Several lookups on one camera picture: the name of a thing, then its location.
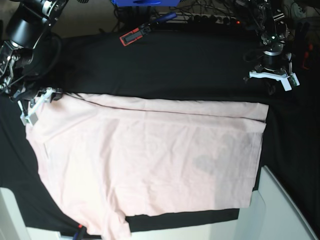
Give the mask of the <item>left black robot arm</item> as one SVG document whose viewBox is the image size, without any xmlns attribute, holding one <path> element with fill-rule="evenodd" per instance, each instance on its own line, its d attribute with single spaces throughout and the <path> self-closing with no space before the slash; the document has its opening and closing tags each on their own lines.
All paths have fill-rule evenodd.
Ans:
<svg viewBox="0 0 320 240">
<path fill-rule="evenodd" d="M 231 6 L 244 28 L 255 31 L 259 37 L 259 46 L 243 55 L 244 61 L 255 63 L 244 81 L 276 81 L 286 92 L 299 86 L 293 72 L 293 53 L 288 47 L 290 30 L 283 11 L 273 7 L 270 0 L 232 0 Z"/>
</svg>

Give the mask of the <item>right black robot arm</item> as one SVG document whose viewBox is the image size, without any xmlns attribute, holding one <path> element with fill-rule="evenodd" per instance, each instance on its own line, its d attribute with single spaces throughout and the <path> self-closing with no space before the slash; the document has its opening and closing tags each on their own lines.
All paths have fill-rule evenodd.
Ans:
<svg viewBox="0 0 320 240">
<path fill-rule="evenodd" d="M 40 81 L 53 69 L 62 39 L 52 32 L 66 0 L 20 0 L 0 48 L 0 93 L 17 103 L 24 125 L 35 125 L 37 110 L 63 96 L 61 88 Z"/>
</svg>

